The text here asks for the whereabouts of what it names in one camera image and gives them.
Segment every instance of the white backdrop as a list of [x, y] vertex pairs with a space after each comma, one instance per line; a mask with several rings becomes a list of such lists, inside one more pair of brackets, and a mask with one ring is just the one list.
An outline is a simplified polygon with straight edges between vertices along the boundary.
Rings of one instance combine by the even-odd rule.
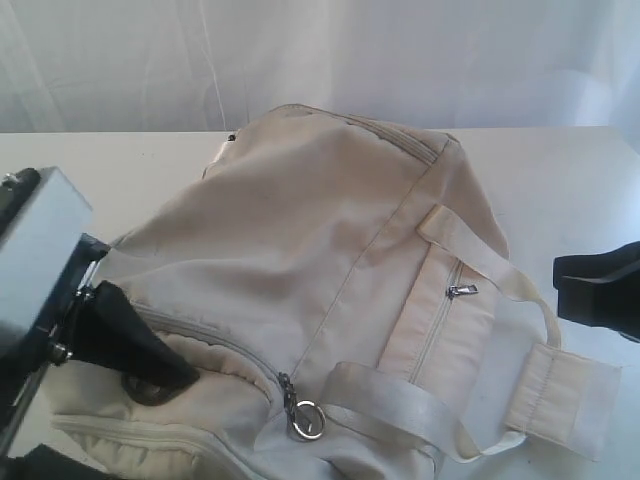
[[640, 149], [640, 1], [0, 0], [0, 131], [227, 130], [292, 102]]

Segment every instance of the zipper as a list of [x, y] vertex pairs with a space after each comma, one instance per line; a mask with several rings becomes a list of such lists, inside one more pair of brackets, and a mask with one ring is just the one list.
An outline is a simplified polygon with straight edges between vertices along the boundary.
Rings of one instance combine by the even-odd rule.
[[323, 115], [327, 115], [329, 117], [337, 118], [340, 120], [344, 120], [346, 123], [350, 125], [355, 125], [360, 128], [363, 128], [378, 138], [385, 140], [392, 145], [395, 145], [399, 149], [408, 153], [412, 157], [417, 158], [422, 163], [426, 163], [428, 166], [433, 165], [436, 159], [439, 156], [439, 153], [433, 150], [430, 146], [421, 142], [418, 138], [405, 133], [397, 128], [387, 127], [385, 125], [379, 124], [375, 120], [369, 120], [368, 118], [359, 117], [356, 115], [340, 115], [337, 113], [327, 112], [326, 110], [321, 110], [319, 108], [307, 107], [306, 105], [284, 105], [282, 107], [276, 108], [275, 111], [280, 109], [290, 109], [290, 110], [302, 110], [308, 113], [320, 113]]
[[[326, 423], [324, 412], [318, 405], [309, 400], [298, 401], [298, 395], [289, 375], [279, 372], [269, 362], [254, 354], [247, 347], [227, 336], [213, 332], [211, 328], [203, 327], [189, 320], [165, 315], [146, 305], [134, 303], [133, 306], [151, 328], [195, 338], [209, 345], [223, 345], [229, 350], [233, 350], [250, 359], [262, 370], [267, 378], [271, 379], [279, 387], [282, 393], [284, 411], [294, 431], [305, 440], [317, 440], [322, 436]], [[318, 426], [315, 429], [316, 425], [314, 420], [310, 418], [311, 414], [317, 419], [315, 424], [318, 424]]]
[[422, 350], [420, 351], [418, 360], [416, 361], [416, 364], [413, 367], [413, 371], [411, 372], [411, 376], [409, 377], [410, 383], [414, 383], [416, 381], [416, 378], [418, 377], [418, 374], [422, 369], [422, 365], [424, 364], [424, 361], [427, 355], [429, 354], [429, 351], [433, 348], [433, 345], [435, 344], [435, 340], [438, 337], [440, 330], [442, 330], [442, 325], [444, 324], [444, 321], [446, 320], [447, 315], [449, 314], [449, 310], [451, 309], [451, 304], [453, 303], [453, 299], [455, 298], [454, 296], [449, 295], [449, 291], [452, 288], [451, 286], [456, 285], [460, 281], [463, 267], [464, 267], [464, 264], [460, 260], [458, 260], [456, 261], [453, 268], [451, 268], [449, 272], [449, 276], [447, 278], [447, 283], [446, 283], [449, 287], [447, 287], [447, 290], [444, 295], [444, 299], [440, 303], [440, 306], [438, 307], [438, 311], [436, 312], [436, 316], [433, 320], [433, 326], [429, 330], [429, 334], [427, 335], [424, 345], [422, 346]]
[[227, 456], [222, 455], [211, 446], [211, 436], [213, 435], [231, 455], [237, 458], [235, 452], [231, 451], [227, 444], [222, 442], [217, 435], [210, 432], [173, 424], [156, 426], [152, 424], [141, 425], [140, 422], [134, 422], [129, 425], [121, 421], [118, 421], [118, 426], [114, 427], [112, 419], [85, 416], [77, 418], [67, 416], [62, 416], [62, 418], [54, 417], [51, 420], [51, 424], [54, 428], [63, 430], [66, 433], [97, 436], [113, 442], [121, 443], [125, 439], [145, 443], [169, 444], [169, 446], [175, 446], [176, 450], [186, 451], [187, 453], [192, 453], [193, 449], [196, 449], [198, 453], [211, 458], [215, 462], [216, 468], [221, 468], [231, 478], [246, 478], [246, 474], [239, 471], [237, 465], [230, 462]]

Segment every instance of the table surface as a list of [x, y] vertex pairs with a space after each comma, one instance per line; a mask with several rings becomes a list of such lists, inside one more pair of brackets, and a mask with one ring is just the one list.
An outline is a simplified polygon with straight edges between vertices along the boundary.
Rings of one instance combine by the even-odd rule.
[[[608, 127], [449, 130], [473, 168], [509, 239], [512, 261], [555, 305], [557, 256], [609, 251], [640, 239], [640, 158]], [[226, 133], [0, 135], [0, 171], [58, 165], [94, 208], [90, 233], [111, 240], [200, 178]], [[543, 441], [473, 464], [447, 461], [441, 479], [627, 479], [640, 471], [640, 345], [604, 329], [562, 321], [565, 348], [624, 366], [600, 463]], [[511, 387], [532, 335], [535, 308], [500, 304], [491, 344], [464, 421], [482, 445], [498, 438]], [[37, 399], [41, 406], [44, 400]], [[28, 415], [13, 452], [40, 442], [85, 459], [42, 412]]]

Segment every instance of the canvas bag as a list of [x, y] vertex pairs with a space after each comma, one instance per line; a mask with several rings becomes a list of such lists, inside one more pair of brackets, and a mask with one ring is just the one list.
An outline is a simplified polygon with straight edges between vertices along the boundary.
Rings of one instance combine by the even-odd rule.
[[[560, 350], [449, 135], [280, 107], [120, 238], [100, 275], [201, 373], [156, 406], [115, 371], [48, 375], [53, 425], [124, 478], [428, 479], [445, 455], [525, 434], [601, 451], [620, 370]], [[537, 303], [547, 338], [505, 391], [503, 439], [481, 450], [459, 418], [501, 294]], [[324, 424], [313, 405], [292, 421], [282, 373]]]

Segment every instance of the bag strap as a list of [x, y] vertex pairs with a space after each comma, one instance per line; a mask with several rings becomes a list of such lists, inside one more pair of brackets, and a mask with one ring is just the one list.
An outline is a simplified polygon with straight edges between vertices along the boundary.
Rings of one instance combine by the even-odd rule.
[[551, 308], [522, 272], [483, 242], [464, 221], [437, 206], [418, 227], [439, 245], [490, 280], [507, 298], [536, 303], [547, 330], [534, 346], [507, 414], [512, 429], [480, 449], [460, 419], [428, 391], [401, 378], [353, 363], [330, 374], [322, 403], [335, 422], [383, 441], [425, 451], [435, 445], [466, 463], [520, 445], [531, 434], [595, 459], [603, 445], [620, 369], [559, 350], [561, 333]]

